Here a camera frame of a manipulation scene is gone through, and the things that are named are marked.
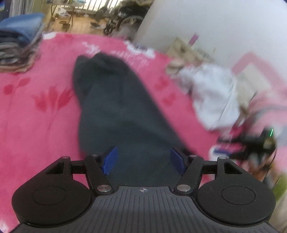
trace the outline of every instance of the wooden floor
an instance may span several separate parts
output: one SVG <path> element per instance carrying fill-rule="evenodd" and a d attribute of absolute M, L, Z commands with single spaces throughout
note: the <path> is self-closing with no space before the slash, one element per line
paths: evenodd
<path fill-rule="evenodd" d="M 94 34 L 94 35 L 102 35 L 103 28 L 95 28 L 90 25 L 90 22 L 95 22 L 91 18 L 85 17 L 76 17 L 74 16 L 73 26 L 71 25 L 72 22 L 70 21 L 70 27 L 66 30 L 63 28 L 63 24 L 60 24 L 60 21 L 69 21 L 69 17 L 66 18 L 58 18 L 55 22 L 52 22 L 49 27 L 49 31 L 55 32 L 69 32 L 73 34 Z M 101 20 L 100 25 L 106 25 L 105 20 Z"/>

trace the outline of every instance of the pink bedspread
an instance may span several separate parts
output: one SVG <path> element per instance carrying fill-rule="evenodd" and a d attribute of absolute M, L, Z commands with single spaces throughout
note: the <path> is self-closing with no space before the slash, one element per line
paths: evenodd
<path fill-rule="evenodd" d="M 93 35 L 57 34 L 44 40 L 40 57 L 26 73 L 0 74 L 0 229 L 17 224 L 14 191 L 63 155 L 80 159 L 80 108 L 72 89 L 79 55 L 98 52 L 124 59 L 138 74 L 162 114 L 189 149 L 208 159 L 217 135 L 198 123 L 191 100 L 165 75 L 169 58 L 143 53 L 123 41 Z"/>

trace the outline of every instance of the beige fabric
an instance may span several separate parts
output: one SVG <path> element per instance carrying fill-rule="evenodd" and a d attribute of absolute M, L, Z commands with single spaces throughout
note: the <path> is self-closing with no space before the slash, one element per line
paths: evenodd
<path fill-rule="evenodd" d="M 279 232 L 287 233 L 287 192 L 277 202 L 269 223 Z"/>

